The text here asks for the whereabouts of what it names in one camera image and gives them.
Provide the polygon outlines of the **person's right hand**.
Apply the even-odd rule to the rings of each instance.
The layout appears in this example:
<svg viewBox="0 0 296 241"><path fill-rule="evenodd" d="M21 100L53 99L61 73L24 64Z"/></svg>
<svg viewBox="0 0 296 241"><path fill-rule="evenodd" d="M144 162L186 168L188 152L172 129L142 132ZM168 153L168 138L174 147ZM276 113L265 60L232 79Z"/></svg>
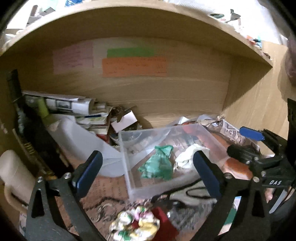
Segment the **person's right hand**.
<svg viewBox="0 0 296 241"><path fill-rule="evenodd" d="M273 192L274 192L274 188L266 188L265 198L267 203L273 199Z"/></svg>

